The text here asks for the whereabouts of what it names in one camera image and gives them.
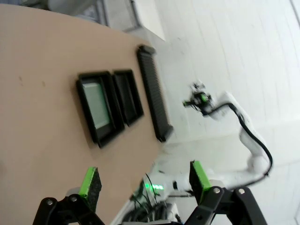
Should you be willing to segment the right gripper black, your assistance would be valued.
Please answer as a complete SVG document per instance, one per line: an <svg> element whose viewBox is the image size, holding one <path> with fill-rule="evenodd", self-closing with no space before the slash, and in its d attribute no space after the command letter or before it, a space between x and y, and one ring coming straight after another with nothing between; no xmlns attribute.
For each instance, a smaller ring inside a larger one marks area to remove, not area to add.
<svg viewBox="0 0 300 225"><path fill-rule="evenodd" d="M211 95L204 91L192 91L191 100L183 101L184 107L194 106L202 114L207 114L212 109Z"/></svg>

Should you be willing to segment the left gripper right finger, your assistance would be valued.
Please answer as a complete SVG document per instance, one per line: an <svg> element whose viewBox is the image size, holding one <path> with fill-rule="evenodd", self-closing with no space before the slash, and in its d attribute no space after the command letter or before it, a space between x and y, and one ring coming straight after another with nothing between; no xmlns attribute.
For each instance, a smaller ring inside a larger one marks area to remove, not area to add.
<svg viewBox="0 0 300 225"><path fill-rule="evenodd" d="M267 224L248 187L212 186L199 161L190 162L189 183L198 205L185 224L210 225L217 214L226 215L232 225Z"/></svg>

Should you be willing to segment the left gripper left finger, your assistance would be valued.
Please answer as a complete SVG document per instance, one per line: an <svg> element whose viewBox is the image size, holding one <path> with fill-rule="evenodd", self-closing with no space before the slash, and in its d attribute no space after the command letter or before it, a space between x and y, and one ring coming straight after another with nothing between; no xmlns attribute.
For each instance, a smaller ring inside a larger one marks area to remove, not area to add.
<svg viewBox="0 0 300 225"><path fill-rule="evenodd" d="M102 183L97 167L89 167L77 194L70 194L58 201L44 198L38 207L34 225L103 225L96 214Z"/></svg>

